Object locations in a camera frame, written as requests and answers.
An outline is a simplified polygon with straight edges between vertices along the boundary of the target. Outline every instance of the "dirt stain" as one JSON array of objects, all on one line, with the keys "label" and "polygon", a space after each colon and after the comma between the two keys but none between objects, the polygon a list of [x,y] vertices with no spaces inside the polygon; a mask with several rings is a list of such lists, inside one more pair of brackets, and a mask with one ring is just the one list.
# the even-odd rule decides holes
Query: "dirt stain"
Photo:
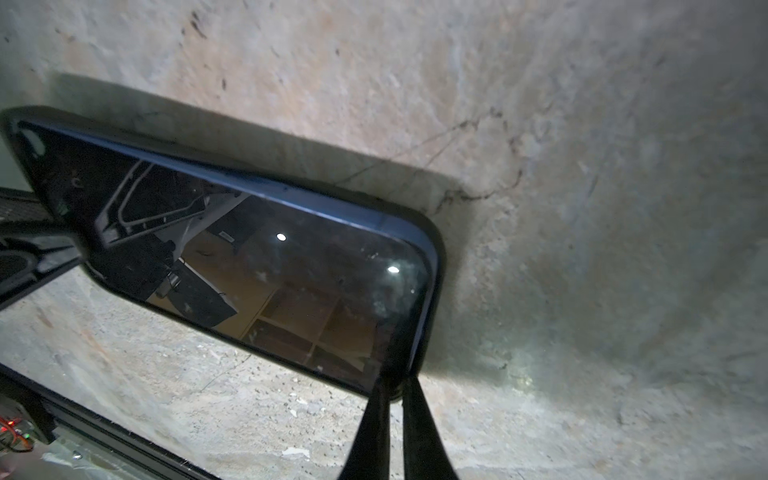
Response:
[{"label": "dirt stain", "polygon": [[109,354],[103,348],[101,348],[101,345],[99,345],[99,343],[94,338],[93,333],[85,329],[81,330],[80,333],[88,345],[95,348],[98,352],[104,355],[104,357],[109,358]]},{"label": "dirt stain", "polygon": [[49,329],[52,329],[53,323],[51,323],[51,320],[49,320],[48,316],[45,315],[45,312],[43,311],[43,309],[40,308],[39,306],[37,307],[37,309],[38,309],[38,319],[41,322],[43,322],[43,325],[47,326]]},{"label": "dirt stain", "polygon": [[190,25],[192,25],[192,28],[194,28],[194,31],[196,31],[200,37],[206,40],[208,39],[203,31],[200,30],[200,17],[197,16],[197,12],[192,11],[192,19],[190,20]]},{"label": "dirt stain", "polygon": [[600,460],[597,460],[592,467],[597,473],[605,473],[608,470],[609,464],[605,458],[601,458]]}]

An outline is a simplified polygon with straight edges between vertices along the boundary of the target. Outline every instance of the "rough concrete surface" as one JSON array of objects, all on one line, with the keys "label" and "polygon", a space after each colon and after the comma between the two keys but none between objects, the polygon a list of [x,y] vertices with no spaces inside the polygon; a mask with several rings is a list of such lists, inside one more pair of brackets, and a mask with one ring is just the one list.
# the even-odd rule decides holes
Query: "rough concrete surface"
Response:
[{"label": "rough concrete surface", "polygon": [[[422,384],[462,479],[768,476],[765,2],[0,8],[2,107],[433,219]],[[80,271],[2,313],[0,361],[225,479],[334,478],[364,407]]]}]

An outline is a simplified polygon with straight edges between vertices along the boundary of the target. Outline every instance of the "concrete wall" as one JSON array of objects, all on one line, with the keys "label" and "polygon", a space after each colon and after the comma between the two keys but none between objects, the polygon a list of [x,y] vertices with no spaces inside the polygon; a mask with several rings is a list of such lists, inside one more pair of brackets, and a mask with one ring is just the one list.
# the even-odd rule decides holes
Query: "concrete wall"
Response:
[{"label": "concrete wall", "polygon": [[[2,107],[435,221],[422,383],[464,480],[768,475],[764,2],[0,8]],[[0,316],[0,361],[222,478],[334,478],[364,406],[80,272]]]}]

